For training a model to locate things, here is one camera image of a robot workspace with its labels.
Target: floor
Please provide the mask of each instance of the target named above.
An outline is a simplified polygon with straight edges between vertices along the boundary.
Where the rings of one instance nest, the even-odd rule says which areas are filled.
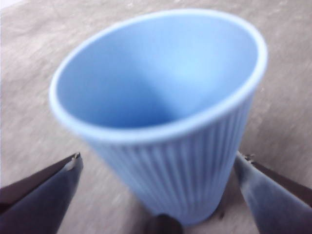
[[[186,7],[230,12],[262,32],[269,66],[240,150],[312,187],[312,1],[24,0],[1,10],[1,186],[80,151],[84,171],[59,234],[140,233],[148,214],[91,149],[52,116],[53,72],[73,48],[109,25]],[[215,215],[186,231],[206,233],[257,233],[234,174]]]

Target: light blue ribbed cup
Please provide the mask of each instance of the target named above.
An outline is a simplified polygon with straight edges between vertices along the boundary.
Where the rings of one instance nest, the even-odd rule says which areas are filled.
[[[246,21],[164,11],[86,40],[56,71],[50,102],[152,213],[190,225],[220,202],[266,63]]]

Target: dark object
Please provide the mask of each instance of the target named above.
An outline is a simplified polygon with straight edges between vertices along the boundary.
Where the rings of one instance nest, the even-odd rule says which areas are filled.
[[[183,234],[183,228],[176,219],[160,214],[147,222],[144,234]]]
[[[77,153],[0,190],[1,234],[55,234],[72,200],[82,159]]]
[[[312,190],[238,153],[241,192],[261,234],[312,234]]]

